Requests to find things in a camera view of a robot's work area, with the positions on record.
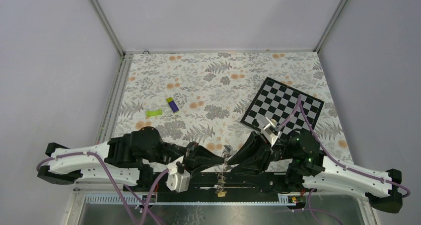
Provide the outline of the yellow key tag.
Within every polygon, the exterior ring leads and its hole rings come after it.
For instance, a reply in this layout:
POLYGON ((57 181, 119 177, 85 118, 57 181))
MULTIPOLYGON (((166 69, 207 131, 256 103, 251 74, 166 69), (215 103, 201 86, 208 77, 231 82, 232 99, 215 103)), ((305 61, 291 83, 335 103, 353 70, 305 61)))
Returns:
POLYGON ((219 197, 219 198, 222 198, 222 197, 225 197, 226 196, 226 191, 219 191, 219 192, 217 192, 217 196, 219 197))

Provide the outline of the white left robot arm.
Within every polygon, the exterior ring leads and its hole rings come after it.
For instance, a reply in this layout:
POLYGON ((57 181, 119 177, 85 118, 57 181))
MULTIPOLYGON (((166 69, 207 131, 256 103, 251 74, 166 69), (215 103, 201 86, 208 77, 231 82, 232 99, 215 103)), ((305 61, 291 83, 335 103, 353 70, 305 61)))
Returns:
POLYGON ((49 143, 45 154, 47 159, 36 166, 37 176, 52 184, 109 179, 147 191, 155 187, 153 169, 143 163, 147 160, 166 166, 166 186, 178 193, 187 191, 194 175, 224 162, 197 142, 186 147, 164 142, 158 129, 150 126, 90 147, 70 149, 49 143))

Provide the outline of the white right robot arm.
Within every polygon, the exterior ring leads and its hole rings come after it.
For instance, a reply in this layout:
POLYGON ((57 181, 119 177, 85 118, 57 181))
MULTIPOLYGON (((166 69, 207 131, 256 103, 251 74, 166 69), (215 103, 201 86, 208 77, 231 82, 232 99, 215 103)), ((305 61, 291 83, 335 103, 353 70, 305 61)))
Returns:
POLYGON ((273 122, 263 118, 259 132, 252 132, 243 147, 229 160, 232 173, 257 176, 271 162, 290 160, 279 179, 270 177, 266 189, 278 193, 336 191, 364 201, 382 212, 396 214, 403 206, 398 186, 402 173, 396 169, 375 171, 330 158, 307 130, 294 129, 283 136, 273 122))

